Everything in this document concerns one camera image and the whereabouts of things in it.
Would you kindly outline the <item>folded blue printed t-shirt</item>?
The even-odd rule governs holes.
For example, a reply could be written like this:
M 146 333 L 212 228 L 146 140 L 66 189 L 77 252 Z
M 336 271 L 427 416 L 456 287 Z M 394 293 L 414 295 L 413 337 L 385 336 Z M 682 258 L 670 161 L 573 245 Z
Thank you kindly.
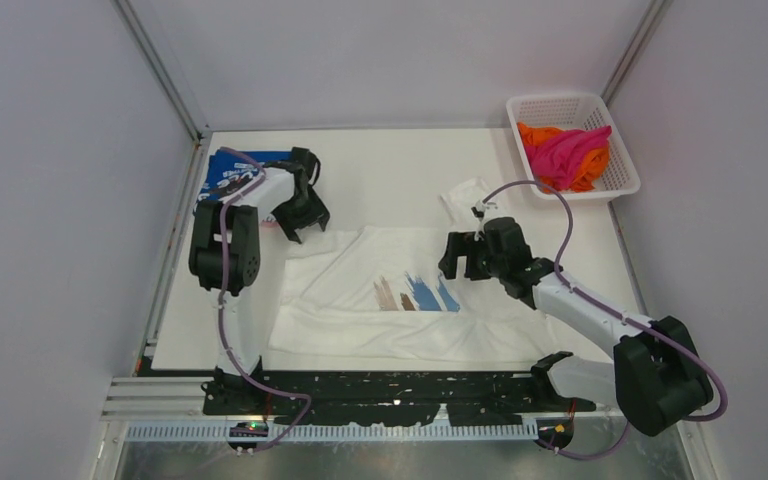
M 217 151 L 208 158 L 207 172 L 196 202 L 219 200 L 250 183 L 255 167 L 240 157 Z

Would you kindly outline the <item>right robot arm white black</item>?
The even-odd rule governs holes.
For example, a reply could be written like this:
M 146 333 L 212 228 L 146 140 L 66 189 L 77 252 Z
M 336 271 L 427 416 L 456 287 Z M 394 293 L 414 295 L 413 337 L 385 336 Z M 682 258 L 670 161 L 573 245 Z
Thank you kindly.
M 569 398 L 587 399 L 619 409 L 632 427 L 654 437 L 692 419 L 715 397 L 713 376 L 683 322 L 622 312 L 557 262 L 533 255 L 511 217 L 448 233 L 438 267 L 447 280 L 459 274 L 497 280 L 511 298 L 562 321 L 609 355 L 602 363 L 557 354 L 530 385 L 532 400 L 544 410 Z

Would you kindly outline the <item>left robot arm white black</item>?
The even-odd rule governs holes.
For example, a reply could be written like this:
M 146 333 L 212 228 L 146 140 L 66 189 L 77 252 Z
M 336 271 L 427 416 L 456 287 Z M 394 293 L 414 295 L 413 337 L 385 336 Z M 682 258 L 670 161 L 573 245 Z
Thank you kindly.
M 261 362 L 251 287 L 261 269 L 260 227 L 273 220 L 300 243 L 311 226 L 326 229 L 330 212 L 314 187 L 321 162 L 309 149 L 240 151 L 221 147 L 208 159 L 193 208 L 188 267 L 215 299 L 219 355 L 214 385 L 240 412 L 258 412 L 265 385 L 252 377 Z

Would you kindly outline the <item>white plastic basket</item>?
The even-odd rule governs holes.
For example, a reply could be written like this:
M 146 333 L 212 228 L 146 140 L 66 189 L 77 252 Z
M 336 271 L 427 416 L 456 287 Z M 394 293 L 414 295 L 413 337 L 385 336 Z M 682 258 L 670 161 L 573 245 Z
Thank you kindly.
M 517 148 L 533 191 L 554 199 L 610 201 L 641 181 L 604 101 L 586 93 L 523 95 L 506 103 Z

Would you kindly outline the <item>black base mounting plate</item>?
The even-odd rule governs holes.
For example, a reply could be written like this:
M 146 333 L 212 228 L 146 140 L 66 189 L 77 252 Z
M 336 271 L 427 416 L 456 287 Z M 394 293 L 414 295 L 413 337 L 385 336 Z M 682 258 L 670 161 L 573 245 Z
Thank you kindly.
M 262 389 L 215 372 L 202 383 L 206 415 L 254 415 L 288 425 L 428 425 L 445 413 L 458 426 L 512 425 L 520 414 L 592 412 L 528 371 L 256 371 Z

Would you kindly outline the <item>white printed t-shirt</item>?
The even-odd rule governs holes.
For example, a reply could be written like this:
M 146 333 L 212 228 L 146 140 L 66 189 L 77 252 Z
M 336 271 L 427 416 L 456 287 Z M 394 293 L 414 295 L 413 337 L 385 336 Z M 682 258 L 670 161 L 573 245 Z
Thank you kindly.
M 447 280 L 448 228 L 329 230 L 288 249 L 268 346 L 287 354 L 526 363 L 595 344 L 510 298 L 496 280 Z

